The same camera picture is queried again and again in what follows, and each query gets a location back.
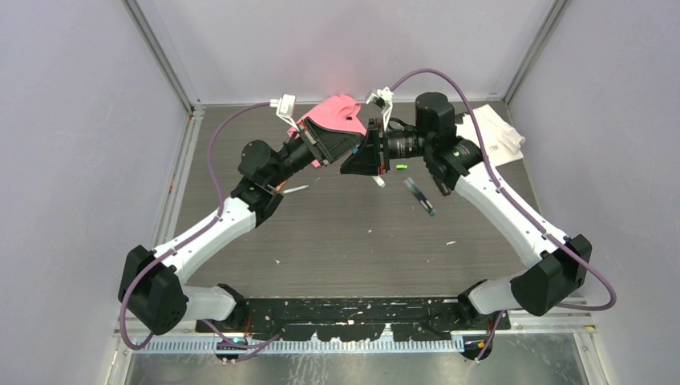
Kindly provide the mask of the white marker pen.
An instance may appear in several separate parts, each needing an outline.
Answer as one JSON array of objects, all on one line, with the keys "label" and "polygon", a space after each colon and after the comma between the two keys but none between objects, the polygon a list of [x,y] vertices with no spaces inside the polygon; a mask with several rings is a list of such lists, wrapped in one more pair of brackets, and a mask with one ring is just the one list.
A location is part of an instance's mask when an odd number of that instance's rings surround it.
[{"label": "white marker pen", "polygon": [[309,185],[305,184],[305,185],[297,186],[297,187],[294,187],[294,188],[284,189],[282,191],[282,193],[283,194],[297,193],[297,192],[300,192],[300,191],[304,191],[304,190],[308,189],[309,187],[310,187]]}]

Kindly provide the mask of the black pen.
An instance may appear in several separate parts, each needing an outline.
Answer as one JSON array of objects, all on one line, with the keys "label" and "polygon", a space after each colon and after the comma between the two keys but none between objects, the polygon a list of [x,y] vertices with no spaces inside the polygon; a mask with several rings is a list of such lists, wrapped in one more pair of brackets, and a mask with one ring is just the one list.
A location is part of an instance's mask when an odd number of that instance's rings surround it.
[{"label": "black pen", "polygon": [[427,198],[424,196],[424,194],[420,191],[419,187],[417,184],[410,178],[408,177],[403,181],[404,185],[409,189],[411,194],[424,206],[427,207]]}]

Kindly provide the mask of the green gel pen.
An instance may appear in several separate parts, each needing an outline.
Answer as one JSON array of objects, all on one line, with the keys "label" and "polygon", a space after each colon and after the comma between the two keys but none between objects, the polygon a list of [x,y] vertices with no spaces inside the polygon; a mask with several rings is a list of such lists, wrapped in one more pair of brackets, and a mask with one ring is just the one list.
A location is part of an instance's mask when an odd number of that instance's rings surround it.
[{"label": "green gel pen", "polygon": [[419,203],[428,212],[428,214],[431,217],[433,217],[436,214],[436,211],[435,211],[433,205],[431,204],[431,202],[426,198],[426,196],[419,189],[417,184],[410,182],[409,183],[409,189],[410,189],[411,193],[414,195],[414,197],[419,201]]}]

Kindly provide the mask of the white blue marker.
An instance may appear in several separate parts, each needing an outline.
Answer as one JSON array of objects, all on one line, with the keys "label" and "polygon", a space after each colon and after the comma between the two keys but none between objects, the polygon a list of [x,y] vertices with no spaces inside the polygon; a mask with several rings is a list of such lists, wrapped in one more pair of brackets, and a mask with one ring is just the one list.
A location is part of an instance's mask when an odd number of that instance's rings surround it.
[{"label": "white blue marker", "polygon": [[384,188],[386,186],[385,181],[380,176],[374,176],[373,180],[380,188]]}]

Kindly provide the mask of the black green highlighter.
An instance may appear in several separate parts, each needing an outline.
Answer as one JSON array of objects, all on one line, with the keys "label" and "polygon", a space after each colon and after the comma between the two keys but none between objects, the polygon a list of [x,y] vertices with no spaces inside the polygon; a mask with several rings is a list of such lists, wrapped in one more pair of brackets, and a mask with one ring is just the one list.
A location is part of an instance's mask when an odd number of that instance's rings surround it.
[{"label": "black green highlighter", "polygon": [[439,192],[444,197],[449,196],[451,194],[451,190],[441,180],[435,180],[435,185],[437,186]]}]

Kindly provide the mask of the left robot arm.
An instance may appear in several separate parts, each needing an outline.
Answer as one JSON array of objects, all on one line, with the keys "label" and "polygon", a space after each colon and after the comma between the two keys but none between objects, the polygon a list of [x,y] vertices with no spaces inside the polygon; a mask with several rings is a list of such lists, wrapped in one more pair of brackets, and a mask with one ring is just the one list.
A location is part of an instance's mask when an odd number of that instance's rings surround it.
[{"label": "left robot arm", "polygon": [[241,151],[241,179],[229,193],[218,193],[217,208],[192,228],[164,244],[131,249],[123,268],[118,299],[119,328],[132,313],[157,336],[183,321],[217,321],[236,331],[246,320],[245,308],[235,294],[220,286],[188,286],[188,279],[206,261],[238,237],[269,219],[283,199],[276,188],[314,161],[332,164],[351,152],[366,137],[355,117],[333,123],[308,115],[293,126],[280,149],[263,140],[248,142]]}]

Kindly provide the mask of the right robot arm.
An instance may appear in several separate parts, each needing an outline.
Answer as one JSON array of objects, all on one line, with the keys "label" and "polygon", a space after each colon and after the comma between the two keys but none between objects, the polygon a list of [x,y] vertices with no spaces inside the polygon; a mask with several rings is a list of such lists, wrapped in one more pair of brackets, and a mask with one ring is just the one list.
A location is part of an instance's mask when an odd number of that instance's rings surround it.
[{"label": "right robot arm", "polygon": [[587,270],[574,257],[589,261],[590,241],[549,224],[484,163],[480,147],[457,135],[455,109],[444,94],[419,95],[413,125],[388,116],[388,95],[369,97],[382,108],[383,118],[369,121],[365,140],[341,172],[377,176],[388,171],[390,160],[422,157],[435,181],[472,203],[524,265],[518,274],[482,281],[459,296],[458,317],[466,327],[478,328],[500,310],[521,308],[542,316],[583,285]]}]

